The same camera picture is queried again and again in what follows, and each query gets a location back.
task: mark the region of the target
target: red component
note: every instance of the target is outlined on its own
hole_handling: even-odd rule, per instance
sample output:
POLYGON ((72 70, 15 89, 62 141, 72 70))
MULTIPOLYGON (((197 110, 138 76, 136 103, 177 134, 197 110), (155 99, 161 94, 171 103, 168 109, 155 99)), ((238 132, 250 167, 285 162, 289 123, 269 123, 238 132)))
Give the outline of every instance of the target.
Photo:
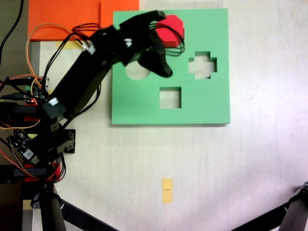
MULTIPOLYGON (((158 24, 165 24, 175 31, 177 31, 182 38, 184 38, 184 23, 176 15, 167 15, 167 18, 157 22, 158 24)), ((177 47, 181 40, 170 31, 168 28, 158 28, 156 32, 162 40, 165 47, 177 47)))
MULTIPOLYGON (((27 169, 27 168, 35 168, 35 165, 33 165, 33 164, 25 164, 24 167, 25 167, 25 169, 27 169)), ((53 178, 50 179, 50 180, 53 180, 53 179, 57 178, 59 175, 60 175, 60 165, 56 168, 55 174, 54 174, 53 178)), ((34 179, 34 178, 31 178, 31 177, 25 177, 24 180, 25 180, 25 182, 38 181, 38 179, 34 179)))

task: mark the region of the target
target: green board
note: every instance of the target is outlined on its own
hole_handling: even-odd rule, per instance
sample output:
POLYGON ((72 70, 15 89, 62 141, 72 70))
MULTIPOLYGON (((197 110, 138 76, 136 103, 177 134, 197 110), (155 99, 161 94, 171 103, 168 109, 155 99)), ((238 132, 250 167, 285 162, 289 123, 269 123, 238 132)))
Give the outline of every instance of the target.
MULTIPOLYGON (((118 25, 145 11, 114 12, 118 25)), ((230 123, 228 10, 168 10, 184 22, 185 52, 167 56, 173 76, 154 73, 142 80, 127 76, 125 67, 113 66, 113 124, 227 124, 230 123), (189 73, 189 60, 196 53, 208 53, 217 60, 210 79, 196 79, 189 73), (180 89, 180 108, 161 109, 161 88, 180 89)))

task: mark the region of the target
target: cross-shaped hole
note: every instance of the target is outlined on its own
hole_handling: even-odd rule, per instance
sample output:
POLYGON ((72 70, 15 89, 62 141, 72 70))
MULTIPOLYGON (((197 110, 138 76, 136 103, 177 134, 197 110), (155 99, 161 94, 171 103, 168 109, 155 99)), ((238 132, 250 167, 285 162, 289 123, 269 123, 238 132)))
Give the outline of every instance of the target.
POLYGON ((210 79, 217 72, 217 58, 208 51, 197 51, 195 57, 188 59, 188 71, 194 73, 195 79, 210 79))

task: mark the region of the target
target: red octagon block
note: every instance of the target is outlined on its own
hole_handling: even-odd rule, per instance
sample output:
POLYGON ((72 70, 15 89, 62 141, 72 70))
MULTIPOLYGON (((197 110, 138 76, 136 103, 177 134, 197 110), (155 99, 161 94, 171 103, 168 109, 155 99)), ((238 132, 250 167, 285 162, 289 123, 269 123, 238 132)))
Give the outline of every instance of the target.
MULTIPOLYGON (((167 15, 166 19, 157 23, 171 27, 184 38, 184 23, 176 15, 167 15)), ((156 32, 165 47, 177 47, 181 43, 181 40, 168 28, 158 28, 156 32)))

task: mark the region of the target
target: orange paper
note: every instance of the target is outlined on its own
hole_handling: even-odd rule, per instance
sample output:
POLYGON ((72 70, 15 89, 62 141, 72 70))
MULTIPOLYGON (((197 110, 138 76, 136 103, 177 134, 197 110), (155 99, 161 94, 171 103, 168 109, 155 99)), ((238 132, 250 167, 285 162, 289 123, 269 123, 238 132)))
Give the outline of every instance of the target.
MULTIPOLYGON (((110 26, 114 11, 131 10, 139 10, 139 0, 29 0, 28 34, 43 23, 68 29, 84 23, 110 26)), ((48 27, 39 29, 31 41, 63 40, 66 36, 64 30, 48 27)))

